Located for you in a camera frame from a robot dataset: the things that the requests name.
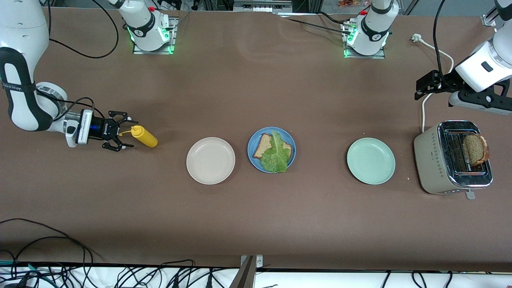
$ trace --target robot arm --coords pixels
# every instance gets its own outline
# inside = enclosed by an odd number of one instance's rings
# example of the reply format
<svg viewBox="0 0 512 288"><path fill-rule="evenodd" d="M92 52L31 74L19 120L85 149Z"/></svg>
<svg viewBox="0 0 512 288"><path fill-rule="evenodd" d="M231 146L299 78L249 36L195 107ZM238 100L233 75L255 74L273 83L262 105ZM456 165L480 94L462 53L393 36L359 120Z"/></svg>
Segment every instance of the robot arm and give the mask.
<svg viewBox="0 0 512 288"><path fill-rule="evenodd" d="M441 75L433 70L419 79L416 100L428 93L451 92L450 106L503 115L512 113L512 98L506 97L512 76L512 0L495 0L495 4L505 21L504 26L480 44L453 72ZM495 86L502 88L501 93L495 92Z"/></svg>
<svg viewBox="0 0 512 288"><path fill-rule="evenodd" d="M373 0L370 7L368 14L351 19L357 30L347 41L347 45L362 55L376 54L385 45L399 9L396 0Z"/></svg>
<svg viewBox="0 0 512 288"><path fill-rule="evenodd" d="M49 42L39 1L0 0L0 7L0 76L13 123L26 131L64 133L70 147L86 145L89 139L104 140L103 147L113 151L133 147L117 137L121 123L137 123L125 112L110 111L109 118L102 118L90 109L68 111L61 104L68 100L62 88L35 84L34 70ZM117 115L122 119L114 121Z"/></svg>
<svg viewBox="0 0 512 288"><path fill-rule="evenodd" d="M132 41L144 51L154 51L170 39L169 16L149 9L144 0L108 0L119 9Z"/></svg>
<svg viewBox="0 0 512 288"><path fill-rule="evenodd" d="M48 46L45 16L38 1L1 2L0 76L9 101L9 117L24 130L48 130L59 109L36 94L33 81L35 66Z"/></svg>

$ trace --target table surface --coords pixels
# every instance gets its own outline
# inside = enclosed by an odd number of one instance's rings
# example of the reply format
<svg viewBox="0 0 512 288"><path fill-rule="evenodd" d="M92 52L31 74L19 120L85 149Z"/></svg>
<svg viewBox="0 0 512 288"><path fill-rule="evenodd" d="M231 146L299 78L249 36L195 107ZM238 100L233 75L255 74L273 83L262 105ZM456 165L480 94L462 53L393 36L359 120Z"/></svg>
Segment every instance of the table surface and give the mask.
<svg viewBox="0 0 512 288"><path fill-rule="evenodd" d="M118 13L111 11L119 26ZM53 9L52 38L91 55L108 51L115 34L97 9ZM321 16L301 19L335 28ZM70 99L127 111L159 139L120 153L91 140L68 148L59 133L29 133L7 116L3 136L0 218L25 217L63 230L94 249L98 262L152 263L195 259L236 266L239 255L262 254L270 267L334 269L510 270L512 177L510 117L449 108L432 96L426 124L467 119L491 148L494 183L477 192L435 196L419 184L413 140L420 133L415 82L436 68L428 42L432 17L398 17L385 60L343 57L336 32L270 13L192 12L180 24L174 55L132 55L126 33L101 60L50 43L36 81L63 87ZM458 63L492 35L476 17L439 20L440 48ZM443 57L446 69L449 62ZM249 162L246 146L262 127L295 139L286 173L269 175ZM185 159L199 139L220 137L237 162L221 184L205 186ZM384 141L396 158L386 183L354 178L350 144ZM51 231L3 224L0 246L19 249ZM44 240L22 261L81 262L81 250Z"/></svg>

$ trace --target black cable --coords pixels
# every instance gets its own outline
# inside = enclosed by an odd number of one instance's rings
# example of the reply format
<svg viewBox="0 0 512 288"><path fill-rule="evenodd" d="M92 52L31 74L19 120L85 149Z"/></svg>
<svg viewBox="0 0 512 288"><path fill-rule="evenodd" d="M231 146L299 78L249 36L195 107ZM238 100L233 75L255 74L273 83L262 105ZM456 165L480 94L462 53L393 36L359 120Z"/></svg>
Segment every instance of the black cable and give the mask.
<svg viewBox="0 0 512 288"><path fill-rule="evenodd" d="M215 273L217 271L221 271L221 270L226 270L226 269L231 269L231 268L219 268L215 271L212 271L212 273ZM196 280L192 281L189 285L185 286L185 288L189 288L190 286L192 286L194 283L196 283L197 281L199 281L199 279L203 278L204 276L210 274L210 272L206 273L206 274L203 274L201 276L199 276Z"/></svg>
<svg viewBox="0 0 512 288"><path fill-rule="evenodd" d="M114 28L116 30L116 43L114 44L114 47L112 48L112 50L110 50L107 54L102 55L102 56L89 56L87 54L83 54L82 52L80 52L80 51L78 51L78 50L76 50L74 48L71 48L70 46L68 46L68 45L66 45L66 44L64 44L64 43L62 43L62 42L60 42L58 40L50 38L50 41L54 42L54 43L57 43L57 44L60 44L60 45L62 45L64 47L70 49L71 51L73 51L73 52L75 52L77 54L80 54L80 55L82 55L84 57L91 58L91 59L100 59L100 58L104 58L104 57L109 56L110 54L112 54L112 52L114 52L114 50L116 50L117 44L119 43L119 31L117 30L116 23L114 22L114 20L110 16L110 14L105 10L105 8L103 8L102 5L100 5L98 2L96 2L96 0L91 0L91 1L94 2L96 5L98 5L98 7L100 7L103 10L103 12L105 12L105 14L109 17L110 21L112 22L112 25L114 25Z"/></svg>
<svg viewBox="0 0 512 288"><path fill-rule="evenodd" d="M386 283L388 282L389 276L391 275L391 270L388 270L387 272L388 272L388 274L384 278L384 282L382 283L382 286L380 288L386 287Z"/></svg>
<svg viewBox="0 0 512 288"><path fill-rule="evenodd" d="M137 270L137 271L133 271L133 270L131 270L130 268L128 268L128 272L132 272L132 275L131 275L130 277L126 278L124 281L122 281L119 285L118 285L118 283L116 283L116 285L115 285L114 287L122 287L122 286L123 286L123 285L128 281L128 279L130 279L131 277L134 277L136 273L138 273L138 272L142 271L143 269L144 269L144 267L139 268L139 270ZM124 275L119 279L119 281L121 281L121 280L125 277L125 275L126 275L126 274L128 274L128 272L126 272L126 273L125 273L125 274L124 274Z"/></svg>
<svg viewBox="0 0 512 288"><path fill-rule="evenodd" d="M1 249L0 252L6 252L7 254L11 255L11 258L12 258L11 276L12 276L13 271L14 271L15 275L18 275L18 270L16 268L16 257L14 257L14 254L7 249Z"/></svg>
<svg viewBox="0 0 512 288"><path fill-rule="evenodd" d="M181 278L181 280L178 281L178 285L181 283L181 281L185 280L185 278L188 278L187 285L185 286L185 287L187 287L190 283L190 277L192 276L192 273L194 273L197 270L199 270L199 268L195 268L195 269L193 269L192 267L188 268L188 274L187 275L185 275L185 273L182 274L184 276L183 276L183 278Z"/></svg>
<svg viewBox="0 0 512 288"><path fill-rule="evenodd" d="M183 270L185 270L185 268L180 268L178 270L178 272L176 274L174 274L174 277L171 279L171 281L169 281L169 283L167 284L167 286L165 288L168 288L171 284L171 282L173 282L173 288L179 288L179 284L178 284L178 280L179 280L179 277L180 277L180 272L182 272Z"/></svg>
<svg viewBox="0 0 512 288"><path fill-rule="evenodd" d="M315 12L315 14L321 14L321 15L327 17L327 19L329 19L330 21L332 21L334 23L343 24L343 21L336 20L336 19L332 18L329 14L327 14L325 12L318 11L318 12Z"/></svg>
<svg viewBox="0 0 512 288"><path fill-rule="evenodd" d="M53 121L54 122L58 121L59 119L64 117L64 115L68 114L69 111L71 111L71 108L73 108L73 106L75 106L76 104L78 104L78 102L80 102L81 100L84 100L84 99L88 99L89 101L91 101L92 107L94 108L94 101L92 99L90 99L89 97L81 97L78 100L76 100L73 103L71 103L71 105L69 105L69 107L59 117L53 119Z"/></svg>
<svg viewBox="0 0 512 288"><path fill-rule="evenodd" d="M47 93L45 93L45 92L43 92L43 91L41 91L41 90L39 90L39 89L37 89L37 91L40 93L40 95L41 95L41 96L43 96L43 97L45 97L45 98L47 98L47 99L49 99L49 100L52 100L52 101L59 101L59 102L63 102L63 103L71 103L71 104L72 104L72 103L74 103L74 101L68 101L68 100L57 99L57 98L52 97L52 96L48 95ZM77 103L77 104L78 104L78 105L84 105L84 106L87 106L87 107L89 107L89 108L94 108L92 105L85 104L85 103L81 103L81 102L80 102L80 103ZM98 110L98 109L96 109L96 108L94 108L94 110L95 110L96 112L98 112L98 114L99 114L99 115L101 115L101 117L102 117L102 118L105 118L105 116L103 115L103 113L102 113L101 111L99 111L99 110Z"/></svg>
<svg viewBox="0 0 512 288"><path fill-rule="evenodd" d="M452 278L453 278L453 273L452 271L448 271L448 273L450 274L450 277L448 278L448 281L446 282L446 284L444 285L444 288L448 288L448 286L450 285L450 282L452 281Z"/></svg>
<svg viewBox="0 0 512 288"><path fill-rule="evenodd" d="M322 28L322 29L325 29L325 30L331 30L331 31L334 31L334 32L339 32L341 34L350 34L349 31L342 31L342 30L337 30L337 29L332 29L332 28L329 28L329 27L324 27L324 26L320 26L320 25L317 25L317 24L312 24L312 23L308 23L308 22L304 22L304 21L300 21L300 20L295 20L295 19L290 19L290 18L286 18L290 21L293 21L293 22L297 22L297 23L301 23L301 24L306 24L306 25L310 25L310 26L313 26L313 27L318 27L318 28Z"/></svg>
<svg viewBox="0 0 512 288"><path fill-rule="evenodd" d="M68 239L68 240L70 240L71 242L73 242L74 244L76 244L76 245L80 246L80 247L82 248L82 251L83 251L82 267L83 267L83 271L84 271L84 273L85 273L85 279L84 279L84 281L83 281L83 282L82 282L82 284L81 284L81 288L83 288L83 287L84 287L86 280L88 280L90 283L92 283L92 281L91 281L91 280L90 280L90 278L89 278L89 272L91 271L92 264L94 263L94 259L93 259L93 254L92 254L91 250L90 250L87 246L85 246L84 244L82 244L82 243L81 243L80 241L78 241L77 239L70 237L70 236L69 236L68 234L66 234L65 232L60 231L60 230L58 230L58 229L55 229L55 228L53 228L53 227L50 227L50 226L48 226L48 225L46 225L46 224L43 224L43 223L37 222L37 221L33 221L33 220L25 219L25 218L11 218L11 219L7 219L7 220L0 221L0 224L6 223L6 222L10 222L10 221L16 221L16 220L24 221L24 222L28 222L28 223L32 223L32 224L36 224L36 225L43 226L43 227L48 228L48 229L50 229L50 230L52 230L52 231L58 232L58 233L62 234L63 236L48 236L48 237L42 237L42 238L39 238L39 239L36 239L36 240L34 240L34 241L30 242L29 244L25 245L25 247L23 247L23 248L18 252L18 254L16 254L16 256L15 256L15 261L17 261L18 257L21 255L21 253L22 253L26 248L28 248L30 245L32 245L32 244L34 244L34 243L36 243L36 242L38 242L38 241L41 241L41 240L44 240L44 239L50 239L50 238L56 238L56 239ZM89 257L91 258L91 264L90 264L90 266L89 266L89 269L88 269L88 270L86 270L86 251L88 252Z"/></svg>
<svg viewBox="0 0 512 288"><path fill-rule="evenodd" d="M217 282L217 284L219 284L219 285L220 285L220 287L221 287L221 288L226 288L226 287L224 287L224 285L222 285L222 284L217 280L217 278L215 277L215 275L214 275L213 273L211 274L211 276L214 278L215 282Z"/></svg>
<svg viewBox="0 0 512 288"><path fill-rule="evenodd" d="M205 288L214 288L213 285L211 284L212 279L214 277L214 274L213 274L212 271L213 271L213 269L210 268L210 273L208 274L208 280L206 281L206 287Z"/></svg>
<svg viewBox="0 0 512 288"><path fill-rule="evenodd" d="M436 58L437 58L437 69L439 69L439 75L441 76L441 81L443 82L443 84L447 85L448 87L452 87L451 85L446 83L446 79L444 78L444 75L443 75L443 70L441 67L441 55L439 53L439 46L437 45L437 35L436 35L437 20L439 18L439 14L441 13L441 9L443 8L445 1L446 0L442 0L441 3L439 4L439 8L437 9L436 17L434 19L434 27L432 29L432 37L434 39L434 49L436 50Z"/></svg>
<svg viewBox="0 0 512 288"><path fill-rule="evenodd" d="M144 280L144 279L146 279L147 277L149 277L149 276L150 276L151 278L150 278L150 279L145 283L145 284L148 284L149 282L151 282L151 281L154 279L154 277L156 276L156 273L157 273L157 272L159 272L159 273L160 273L160 285L158 286L158 287L160 287L160 286L161 286L161 282L162 282L162 279L161 279L161 272L160 272L160 270L161 270L162 268L166 267L166 265L167 265L167 264L182 263L182 262L187 262L187 261L190 261L190 262L192 263L192 266L190 267L190 269L192 269L192 267L196 264L196 262L195 262L194 260L192 260L192 259L185 259L185 260L178 260L178 261L169 261L169 262L164 262L164 263L162 263L162 264L158 265L158 267L157 267L155 270L153 270L152 272L148 273L148 274L147 274L146 276L144 276L142 279L137 280L137 279L135 278L135 279L136 279L136 281L137 281L137 283L134 285L134 287L136 287L136 286L138 286L139 284L141 284L141 283L143 282L143 280ZM169 286L170 286L170 284L171 284L173 281L174 281L174 283L179 284L179 281L177 281L176 279L177 279L177 278L179 278L179 276L180 276L180 274L179 274L179 273L180 273L182 270L184 270L184 269L180 269L180 270L178 270L178 272L174 275L173 279L169 282L169 284L167 285L167 287L169 287Z"/></svg>
<svg viewBox="0 0 512 288"><path fill-rule="evenodd" d="M51 8L51 1L48 0L48 37L50 37L51 33L52 33L52 8Z"/></svg>
<svg viewBox="0 0 512 288"><path fill-rule="evenodd" d="M414 274L416 274L416 273L418 273L419 277L421 277L421 281L423 281L423 287L418 282L416 282L416 279L414 278ZM413 278L414 284L416 284L416 286L418 286L418 288L426 288L425 278L423 278L423 275L420 272L413 271L411 274L411 277Z"/></svg>

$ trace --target plate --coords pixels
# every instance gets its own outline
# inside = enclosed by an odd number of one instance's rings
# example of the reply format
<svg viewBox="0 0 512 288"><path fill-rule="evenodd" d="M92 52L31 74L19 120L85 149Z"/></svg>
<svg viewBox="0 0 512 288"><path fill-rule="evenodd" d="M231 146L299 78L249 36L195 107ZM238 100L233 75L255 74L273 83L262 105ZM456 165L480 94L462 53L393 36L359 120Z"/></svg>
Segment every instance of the plate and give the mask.
<svg viewBox="0 0 512 288"><path fill-rule="evenodd" d="M256 169L260 170L261 172L265 172L265 173L271 173L271 172L266 171L263 168L263 166L261 165L260 160L254 158L253 155L256 153L256 150L258 149L258 145L260 145L260 140L261 140L261 137L263 136L263 133L272 134L272 130L278 132L281 135L281 138L283 139L283 141L291 145L292 152L291 152L290 160L288 161L288 167L290 167L290 165L295 160L295 154L297 153L297 147L295 146L295 141L293 141L293 138L291 137L290 133L288 133L285 130L278 128L278 127L265 127L265 128L259 129L249 139L249 144L247 144L247 156L249 156L249 161L251 161L252 165L254 165L254 167L256 167Z"/></svg>
<svg viewBox="0 0 512 288"><path fill-rule="evenodd" d="M188 173L201 184L220 183L231 174L233 168L233 148L220 138L209 137L197 141L187 155Z"/></svg>
<svg viewBox="0 0 512 288"><path fill-rule="evenodd" d="M350 172L366 184L382 184L395 172L395 156L391 149L375 138L354 142L347 153Z"/></svg>

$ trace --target bread slice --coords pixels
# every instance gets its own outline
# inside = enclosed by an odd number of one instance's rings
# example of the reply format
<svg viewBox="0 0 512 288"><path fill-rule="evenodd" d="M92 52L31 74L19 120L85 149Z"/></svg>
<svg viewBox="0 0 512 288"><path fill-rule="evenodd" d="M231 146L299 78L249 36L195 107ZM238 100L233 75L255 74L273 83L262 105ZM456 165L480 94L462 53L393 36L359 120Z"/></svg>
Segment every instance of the bread slice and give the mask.
<svg viewBox="0 0 512 288"><path fill-rule="evenodd" d="M471 166L480 165L489 159L489 146L480 134L465 136L462 146Z"/></svg>
<svg viewBox="0 0 512 288"><path fill-rule="evenodd" d="M260 144L258 145L258 149L256 149L256 152L254 153L254 158L261 159L263 156L263 153L270 147L272 147L272 143L270 143L270 140L272 139L272 135L263 133L263 136L261 136Z"/></svg>
<svg viewBox="0 0 512 288"><path fill-rule="evenodd" d="M283 148L290 150L290 153L288 153L288 158L290 158L291 157L291 151L292 151L291 145L285 142L283 144Z"/></svg>
<svg viewBox="0 0 512 288"><path fill-rule="evenodd" d="M267 149L272 147L272 143L270 142L271 139L272 139L272 135L263 133L261 140L260 140L260 144L258 145L258 148L256 149L256 152L254 153L253 158L261 159L261 157L263 157L263 153L265 153L265 151ZM284 142L283 148L290 150L290 153L288 153L288 157L291 157L291 151L292 151L291 145Z"/></svg>

